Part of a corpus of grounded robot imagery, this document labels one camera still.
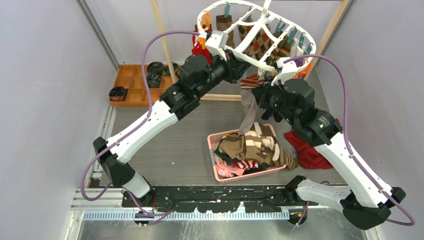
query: wooden sorting tray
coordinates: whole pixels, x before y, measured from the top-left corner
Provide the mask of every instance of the wooden sorting tray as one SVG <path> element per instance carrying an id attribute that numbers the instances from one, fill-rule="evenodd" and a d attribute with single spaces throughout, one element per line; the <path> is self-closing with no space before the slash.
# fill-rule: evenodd
<path id="1" fill-rule="evenodd" d="M 162 76 L 159 88 L 150 88 L 151 100 L 155 103 L 161 94 L 173 84 L 171 76 Z M 109 104 L 116 108 L 146 108 L 149 106 L 146 87 L 143 82 L 141 65 L 123 64 L 119 68 L 113 87 L 122 86 L 128 89 L 125 101 L 111 101 Z"/>

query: brown patterned fabric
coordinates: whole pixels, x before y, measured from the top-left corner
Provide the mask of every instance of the brown patterned fabric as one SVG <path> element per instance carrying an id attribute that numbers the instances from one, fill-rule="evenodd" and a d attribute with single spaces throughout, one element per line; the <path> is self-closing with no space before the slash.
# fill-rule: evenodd
<path id="1" fill-rule="evenodd" d="M 245 39 L 245 37 L 248 35 L 249 31 L 252 29 L 252 26 L 242 26 L 238 25 L 238 34 L 240 35 L 241 41 Z M 249 46 L 244 50 L 244 54 L 251 57 L 255 54 L 255 51 L 253 50 L 253 42 L 249 44 Z"/>
<path id="2" fill-rule="evenodd" d="M 246 159 L 254 159 L 258 164 L 265 163 L 270 167 L 287 165 L 290 170 L 297 168 L 299 166 L 298 160 L 280 147 L 271 128 L 260 123 L 258 125 L 261 132 L 260 136 L 258 136 L 255 125 L 244 135 L 246 140 Z"/>
<path id="3" fill-rule="evenodd" d="M 253 38 L 253 51 L 254 56 L 257 60 L 261 59 L 262 56 L 270 49 L 273 45 L 273 41 L 267 35 L 265 30 L 261 28 L 256 36 Z"/>
<path id="4" fill-rule="evenodd" d="M 264 169 L 287 165 L 292 170 L 299 166 L 298 160 L 280 147 L 271 128 L 257 122 L 245 135 L 224 138 L 218 151 L 228 155 L 232 161 L 254 160 Z"/>
<path id="5" fill-rule="evenodd" d="M 279 38 L 282 33 L 283 31 L 279 31 L 274 34 L 274 37 Z M 278 43 L 277 47 L 272 50 L 271 55 L 266 59 L 267 65 L 271 66 L 277 59 L 290 56 L 291 47 L 288 50 L 285 48 L 287 39 L 289 39 L 289 37 L 285 35 L 283 39 Z"/>
<path id="6" fill-rule="evenodd" d="M 227 30 L 231 25 L 233 24 L 233 19 L 231 15 L 224 16 L 219 15 L 216 16 L 216 29 L 219 31 L 225 31 Z M 234 44 L 234 30 L 228 33 L 228 39 L 226 41 L 226 45 L 230 46 L 231 48 L 235 48 Z"/>

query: blue ruler strip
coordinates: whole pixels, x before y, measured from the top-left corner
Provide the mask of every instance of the blue ruler strip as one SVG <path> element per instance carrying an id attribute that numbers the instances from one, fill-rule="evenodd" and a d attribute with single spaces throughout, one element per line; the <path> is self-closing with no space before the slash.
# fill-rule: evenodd
<path id="1" fill-rule="evenodd" d="M 135 218 L 138 210 L 86 210 L 84 221 L 150 221 L 153 218 Z M 197 209 L 194 212 L 172 212 L 163 221 L 222 221 L 222 220 L 288 220 L 289 210 L 282 208 L 281 212 L 253 212 L 246 213 L 244 209 L 235 212 L 201 213 Z"/>

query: red cloth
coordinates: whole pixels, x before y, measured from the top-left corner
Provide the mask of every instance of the red cloth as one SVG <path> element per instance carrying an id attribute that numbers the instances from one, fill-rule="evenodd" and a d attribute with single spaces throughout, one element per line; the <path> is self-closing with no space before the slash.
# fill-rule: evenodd
<path id="1" fill-rule="evenodd" d="M 297 159 L 299 164 L 306 169 L 332 169 L 333 166 L 325 159 L 321 154 L 311 147 L 307 142 L 303 141 L 298 137 L 295 131 L 292 129 L 289 132 L 284 133 L 285 139 L 297 152 Z"/>
<path id="2" fill-rule="evenodd" d="M 203 55 L 206 58 L 206 60 L 207 60 L 207 64 L 210 65 L 211 64 L 211 54 L 209 53 L 209 50 L 206 47 L 204 49 L 202 49 L 202 45 L 200 45 L 200 43 L 197 44 L 197 46 L 195 46 L 195 41 L 196 41 L 195 39 L 196 39 L 196 36 L 193 35 L 192 36 L 193 48 L 191 49 L 191 53 L 193 55 L 196 55 L 196 54 Z"/>
<path id="3" fill-rule="evenodd" d="M 208 65 L 211 64 L 211 54 L 209 53 L 209 50 L 206 47 L 202 49 L 202 45 L 200 43 L 191 49 L 191 53 L 194 55 L 196 54 L 203 55 L 207 60 L 207 64 Z"/>

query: plastic basket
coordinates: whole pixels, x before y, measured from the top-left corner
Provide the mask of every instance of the plastic basket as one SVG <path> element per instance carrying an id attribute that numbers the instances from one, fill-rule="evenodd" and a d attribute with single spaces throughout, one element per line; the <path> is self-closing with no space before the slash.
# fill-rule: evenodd
<path id="1" fill-rule="evenodd" d="M 274 134 L 274 137 L 275 137 L 276 132 L 274 131 L 273 126 L 270 125 L 270 124 L 265 124 L 265 126 L 269 126 L 271 128 L 272 134 Z M 215 179 L 218 182 L 228 183 L 228 182 L 233 182 L 233 181 L 237 181 L 237 180 L 241 180 L 241 179 L 253 178 L 253 177 L 257 177 L 257 176 L 261 176 L 261 175 L 265 175 L 265 174 L 275 173 L 275 172 L 278 172 L 281 169 L 286 167 L 286 165 L 283 165 L 283 166 L 275 167 L 275 168 L 268 169 L 268 170 L 265 170 L 265 171 L 255 172 L 255 173 L 246 174 L 246 175 L 242 175 L 242 176 L 234 176 L 234 177 L 223 177 L 223 176 L 218 175 L 217 167 L 216 167 L 216 164 L 215 164 L 215 153 L 214 153 L 214 151 L 217 148 L 218 144 L 220 143 L 221 139 L 223 138 L 223 136 L 225 134 L 236 133 L 238 131 L 239 131 L 238 129 L 235 129 L 235 130 L 231 130 L 231 131 L 223 131 L 223 132 L 219 132 L 219 133 L 214 133 L 214 134 L 207 136 L 207 144 L 209 146 L 209 153 L 210 153 L 210 160 L 212 161 L 213 174 L 215 175 Z"/>

